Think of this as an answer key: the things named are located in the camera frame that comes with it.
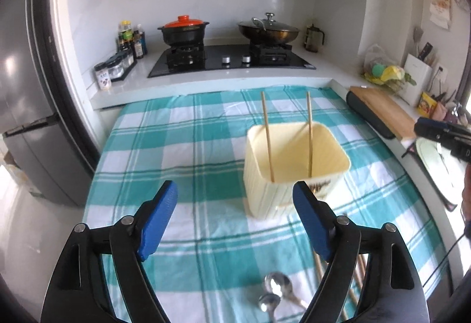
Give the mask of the wooden chopstick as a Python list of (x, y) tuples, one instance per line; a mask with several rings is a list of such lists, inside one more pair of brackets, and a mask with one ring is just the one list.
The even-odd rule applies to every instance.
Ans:
[[(316, 276), (318, 281), (321, 282), (323, 279), (323, 275), (325, 274), (326, 263), (320, 258), (320, 256), (315, 251), (313, 252), (313, 258), (316, 269)], [(361, 279), (359, 278), (357, 267), (354, 267), (353, 280), (351, 281), (351, 287), (348, 292), (352, 303), (357, 306), (359, 303), (359, 298), (357, 297), (357, 294), (354, 291), (355, 286), (361, 286)]]
[(306, 107), (308, 112), (308, 177), (311, 178), (313, 168), (313, 112), (311, 103), (311, 94), (306, 92)]
[(359, 289), (362, 289), (366, 277), (366, 259), (363, 254), (359, 254), (355, 264), (354, 281)]
[(271, 182), (274, 183), (275, 182), (275, 174), (274, 174), (273, 163), (272, 163), (272, 154), (271, 154), (271, 135), (270, 135), (270, 129), (269, 129), (269, 119), (268, 119), (268, 112), (267, 112), (266, 96), (265, 96), (264, 91), (261, 92), (261, 101), (262, 101), (262, 107), (263, 107), (263, 120), (264, 120), (266, 140), (267, 140), (267, 158), (268, 158), (268, 164), (269, 164), (270, 179), (271, 179)]

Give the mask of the large steel spoon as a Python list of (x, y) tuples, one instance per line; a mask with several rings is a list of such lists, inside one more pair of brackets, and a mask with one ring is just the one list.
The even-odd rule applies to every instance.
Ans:
[(276, 271), (267, 274), (264, 277), (263, 285), (264, 289), (268, 293), (275, 294), (304, 310), (306, 310), (309, 306), (306, 301), (295, 295), (291, 280), (287, 277), (287, 275), (281, 272)]

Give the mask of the pale green tray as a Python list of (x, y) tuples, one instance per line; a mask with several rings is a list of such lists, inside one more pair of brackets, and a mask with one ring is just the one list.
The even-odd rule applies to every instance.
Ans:
[(417, 154), (437, 190), (449, 204), (460, 206), (466, 163), (451, 156), (451, 151), (437, 142), (419, 137), (415, 145)]

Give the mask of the yellow snack packet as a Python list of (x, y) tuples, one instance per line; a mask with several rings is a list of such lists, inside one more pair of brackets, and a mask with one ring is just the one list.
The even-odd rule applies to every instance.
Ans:
[(431, 118), (437, 106), (437, 101), (434, 100), (428, 93), (422, 92), (419, 102), (417, 104), (417, 111), (422, 117)]

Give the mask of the wooden cutting board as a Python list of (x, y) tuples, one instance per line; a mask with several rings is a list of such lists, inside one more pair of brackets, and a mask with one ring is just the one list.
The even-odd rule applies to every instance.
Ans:
[(413, 118), (381, 89), (352, 86), (346, 103), (381, 137), (401, 142), (416, 138)]

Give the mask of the white knife block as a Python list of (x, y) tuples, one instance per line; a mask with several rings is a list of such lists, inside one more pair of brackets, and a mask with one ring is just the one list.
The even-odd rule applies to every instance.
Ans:
[(413, 79), (415, 85), (406, 82), (398, 95), (412, 107), (416, 107), (419, 103), (422, 92), (427, 87), (431, 76), (432, 68), (419, 60), (417, 57), (408, 54), (404, 65), (405, 72)]

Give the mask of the plastic bag with fruit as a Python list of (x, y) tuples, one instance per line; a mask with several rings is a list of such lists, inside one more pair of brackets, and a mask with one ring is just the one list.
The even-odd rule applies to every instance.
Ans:
[(378, 44), (366, 50), (362, 76), (368, 82), (387, 88), (395, 94), (408, 85), (417, 86), (412, 76), (397, 65)]

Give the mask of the small steel spoon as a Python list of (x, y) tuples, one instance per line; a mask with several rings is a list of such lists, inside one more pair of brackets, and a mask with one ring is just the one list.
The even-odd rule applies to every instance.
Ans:
[(276, 308), (281, 302), (281, 298), (273, 293), (265, 293), (259, 297), (259, 308), (268, 315), (270, 323), (276, 323)]

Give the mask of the teal white checkered tablecloth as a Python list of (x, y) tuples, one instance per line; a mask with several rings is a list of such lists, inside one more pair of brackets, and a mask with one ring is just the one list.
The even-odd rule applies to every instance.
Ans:
[(114, 224), (172, 180), (178, 203), (144, 264), (172, 322), (265, 322), (263, 279), (317, 288), (309, 239), (296, 214), (261, 221), (248, 212), (243, 166), (248, 130), (264, 120), (305, 121), (307, 107), (333, 133), (351, 169), (331, 207), (368, 227), (394, 223), (431, 294), (446, 274), (445, 248), (425, 203), (378, 135), (331, 89), (279, 86), (194, 94), (127, 105), (112, 128), (84, 210), (92, 228)]

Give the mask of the grey refrigerator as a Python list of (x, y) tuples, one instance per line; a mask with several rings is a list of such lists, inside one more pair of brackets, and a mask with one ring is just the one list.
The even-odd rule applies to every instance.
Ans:
[(65, 82), (51, 0), (1, 0), (1, 137), (37, 191), (82, 207), (98, 152)]

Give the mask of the dark glass jug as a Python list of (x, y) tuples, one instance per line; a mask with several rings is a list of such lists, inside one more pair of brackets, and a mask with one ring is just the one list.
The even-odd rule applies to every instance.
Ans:
[(319, 53), (325, 43), (325, 32), (314, 24), (306, 28), (304, 48), (313, 53)]

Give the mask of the cream ribbed utensil holder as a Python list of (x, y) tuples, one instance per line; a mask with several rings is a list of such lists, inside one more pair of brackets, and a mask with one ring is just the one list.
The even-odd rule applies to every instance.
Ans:
[(270, 179), (265, 126), (247, 132), (243, 183), (248, 210), (256, 219), (281, 219), (295, 208), (292, 190), (304, 181), (324, 199), (351, 168), (351, 159), (325, 125), (313, 122), (313, 168), (308, 177), (308, 122), (269, 125), (275, 182)]

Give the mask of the dark wok glass lid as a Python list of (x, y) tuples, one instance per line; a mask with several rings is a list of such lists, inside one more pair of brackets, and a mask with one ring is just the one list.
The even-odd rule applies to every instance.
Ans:
[(252, 17), (250, 21), (239, 22), (239, 31), (253, 44), (281, 45), (296, 40), (299, 29), (276, 21), (274, 17), (274, 13), (266, 12), (264, 19)]

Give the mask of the white label spice jar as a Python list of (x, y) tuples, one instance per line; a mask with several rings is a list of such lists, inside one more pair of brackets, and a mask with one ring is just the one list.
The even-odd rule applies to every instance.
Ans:
[(104, 62), (95, 65), (94, 73), (100, 90), (106, 90), (112, 86), (109, 69)]

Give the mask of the spice jar rack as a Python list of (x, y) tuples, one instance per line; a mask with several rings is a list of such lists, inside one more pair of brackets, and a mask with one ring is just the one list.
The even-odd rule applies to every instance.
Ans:
[(119, 51), (105, 61), (111, 81), (119, 81), (126, 76), (135, 58), (130, 50)]

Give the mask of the black gas cooktop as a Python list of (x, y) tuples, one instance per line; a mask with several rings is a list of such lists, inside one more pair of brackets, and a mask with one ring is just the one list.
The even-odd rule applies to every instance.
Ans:
[(312, 69), (315, 66), (299, 57), (288, 44), (262, 46), (233, 44), (180, 46), (168, 48), (149, 72), (150, 78), (210, 70), (250, 68)]

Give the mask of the sauce bottles group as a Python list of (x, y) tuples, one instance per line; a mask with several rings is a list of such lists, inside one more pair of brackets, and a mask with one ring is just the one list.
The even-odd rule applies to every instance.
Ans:
[(136, 27), (128, 20), (118, 24), (118, 51), (131, 50), (135, 59), (142, 59), (148, 54), (145, 32), (140, 24)]

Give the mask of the black pot orange lid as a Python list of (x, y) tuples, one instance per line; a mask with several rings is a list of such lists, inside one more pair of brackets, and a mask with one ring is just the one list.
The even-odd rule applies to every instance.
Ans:
[(172, 21), (158, 28), (162, 32), (165, 44), (174, 46), (193, 45), (204, 42), (205, 30), (209, 22), (200, 19), (191, 19), (188, 15), (178, 16)]

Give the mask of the wall calendar poster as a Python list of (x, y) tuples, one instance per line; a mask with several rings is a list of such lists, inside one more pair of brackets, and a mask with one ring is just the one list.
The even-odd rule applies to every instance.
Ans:
[(430, 21), (442, 29), (449, 30), (451, 25), (451, 0), (430, 0)]

